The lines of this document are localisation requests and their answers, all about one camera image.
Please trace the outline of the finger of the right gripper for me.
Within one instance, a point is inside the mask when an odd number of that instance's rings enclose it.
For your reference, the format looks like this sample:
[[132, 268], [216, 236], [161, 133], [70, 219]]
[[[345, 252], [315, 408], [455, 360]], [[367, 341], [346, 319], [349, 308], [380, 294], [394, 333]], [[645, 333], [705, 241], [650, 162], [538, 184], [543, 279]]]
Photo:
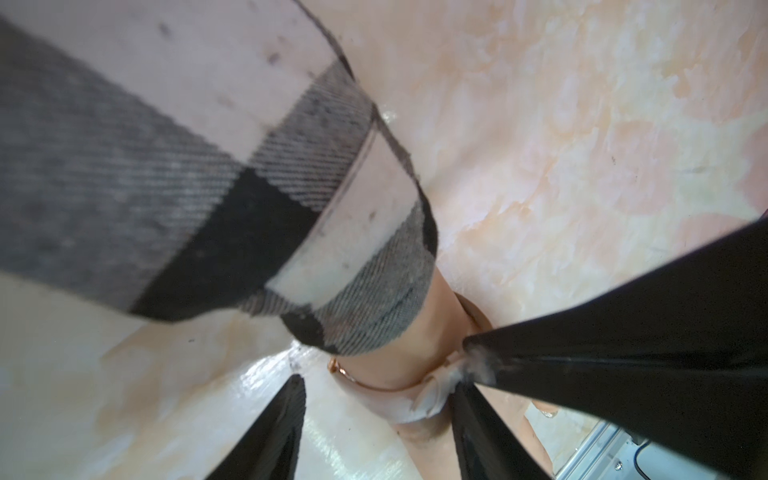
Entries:
[[732, 479], [767, 475], [765, 220], [464, 348], [476, 383], [606, 420]]

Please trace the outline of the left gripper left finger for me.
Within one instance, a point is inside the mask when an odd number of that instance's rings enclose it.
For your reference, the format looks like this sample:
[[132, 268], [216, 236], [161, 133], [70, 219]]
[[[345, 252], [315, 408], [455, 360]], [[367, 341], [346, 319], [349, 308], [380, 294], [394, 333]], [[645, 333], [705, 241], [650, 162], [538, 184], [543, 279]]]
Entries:
[[206, 479], [293, 479], [305, 412], [305, 381], [294, 374]]

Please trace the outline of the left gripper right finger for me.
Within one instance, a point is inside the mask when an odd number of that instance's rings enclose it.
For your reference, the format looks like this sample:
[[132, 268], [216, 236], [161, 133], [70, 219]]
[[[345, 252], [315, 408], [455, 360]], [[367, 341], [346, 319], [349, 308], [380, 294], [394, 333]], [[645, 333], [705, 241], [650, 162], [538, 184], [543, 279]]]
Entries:
[[547, 480], [483, 394], [460, 383], [450, 399], [452, 431], [463, 480]]

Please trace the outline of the mannequin hand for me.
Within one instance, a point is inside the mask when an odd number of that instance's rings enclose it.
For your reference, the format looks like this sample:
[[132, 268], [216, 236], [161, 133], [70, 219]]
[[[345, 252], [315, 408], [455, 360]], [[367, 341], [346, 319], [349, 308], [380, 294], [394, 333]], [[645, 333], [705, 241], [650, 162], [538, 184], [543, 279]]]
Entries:
[[[456, 294], [435, 272], [421, 311], [393, 342], [370, 353], [336, 358], [366, 386], [400, 390], [415, 385], [446, 358], [459, 351], [463, 340], [490, 330], [487, 317]], [[391, 424], [424, 479], [457, 479], [459, 463], [452, 434], [451, 413], [408, 424]]]

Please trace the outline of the black white plaid shirt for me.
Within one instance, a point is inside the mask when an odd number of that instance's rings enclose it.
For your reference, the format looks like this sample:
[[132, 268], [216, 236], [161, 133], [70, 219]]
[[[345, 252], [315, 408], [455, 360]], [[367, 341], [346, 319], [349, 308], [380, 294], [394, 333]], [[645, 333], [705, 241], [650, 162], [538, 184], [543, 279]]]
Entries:
[[437, 229], [408, 152], [298, 1], [5, 1], [1, 268], [148, 320], [399, 337]]

